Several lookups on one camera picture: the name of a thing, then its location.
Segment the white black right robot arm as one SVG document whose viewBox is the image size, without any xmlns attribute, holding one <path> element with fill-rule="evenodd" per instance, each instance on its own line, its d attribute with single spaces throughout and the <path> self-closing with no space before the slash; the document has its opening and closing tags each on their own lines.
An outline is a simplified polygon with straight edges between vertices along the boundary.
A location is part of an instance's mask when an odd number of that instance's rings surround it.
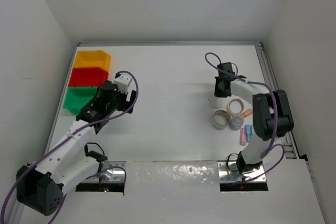
<svg viewBox="0 0 336 224">
<path fill-rule="evenodd" d="M 293 117 L 284 90 L 273 90 L 264 83 L 236 76 L 230 62 L 220 63 L 216 68 L 214 95 L 218 98 L 235 95 L 252 105 L 254 135 L 236 160 L 237 170 L 242 174 L 258 168 L 275 138 L 293 130 Z"/>
</svg>

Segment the clear tape roll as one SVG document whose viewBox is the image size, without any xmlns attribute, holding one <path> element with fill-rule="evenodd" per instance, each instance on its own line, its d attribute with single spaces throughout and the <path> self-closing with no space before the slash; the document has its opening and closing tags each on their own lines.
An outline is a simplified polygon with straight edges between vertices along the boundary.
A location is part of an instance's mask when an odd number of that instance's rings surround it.
<svg viewBox="0 0 336 224">
<path fill-rule="evenodd" d="M 226 129 L 230 122 L 231 117 L 229 113 L 225 110 L 217 110 L 214 112 L 213 116 L 211 117 L 212 125 L 217 130 L 224 130 Z"/>
</svg>

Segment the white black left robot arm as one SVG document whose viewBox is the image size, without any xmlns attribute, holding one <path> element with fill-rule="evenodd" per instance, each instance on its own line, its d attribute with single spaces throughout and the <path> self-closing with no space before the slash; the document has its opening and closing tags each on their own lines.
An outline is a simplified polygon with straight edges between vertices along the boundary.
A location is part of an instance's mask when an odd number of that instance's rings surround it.
<svg viewBox="0 0 336 224">
<path fill-rule="evenodd" d="M 70 129 L 47 156 L 19 169 L 16 199 L 20 203 L 50 216 L 71 189 L 98 172 L 107 157 L 89 151 L 87 144 L 114 112 L 132 113 L 137 91 L 128 89 L 133 81 L 130 75 L 122 74 L 99 85 L 93 98 L 82 107 Z"/>
</svg>

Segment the beige tape roll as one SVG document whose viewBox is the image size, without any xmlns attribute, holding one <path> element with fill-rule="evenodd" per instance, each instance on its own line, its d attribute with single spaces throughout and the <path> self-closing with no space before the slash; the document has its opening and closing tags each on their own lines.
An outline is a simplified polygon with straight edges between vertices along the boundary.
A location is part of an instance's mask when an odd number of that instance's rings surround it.
<svg viewBox="0 0 336 224">
<path fill-rule="evenodd" d="M 244 103 L 241 99 L 232 99 L 227 105 L 227 112 L 233 115 L 239 115 L 244 111 Z"/>
</svg>

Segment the orange clip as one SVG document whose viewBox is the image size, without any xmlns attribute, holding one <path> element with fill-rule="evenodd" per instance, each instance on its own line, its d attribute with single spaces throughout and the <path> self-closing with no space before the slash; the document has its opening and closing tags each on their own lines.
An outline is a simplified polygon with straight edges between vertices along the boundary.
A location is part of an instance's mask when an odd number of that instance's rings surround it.
<svg viewBox="0 0 336 224">
<path fill-rule="evenodd" d="M 248 116 L 252 115 L 252 113 L 253 113 L 252 109 L 247 109 L 246 111 L 244 111 L 244 112 L 241 114 L 241 116 L 242 116 L 243 118 L 247 118 Z"/>
</svg>

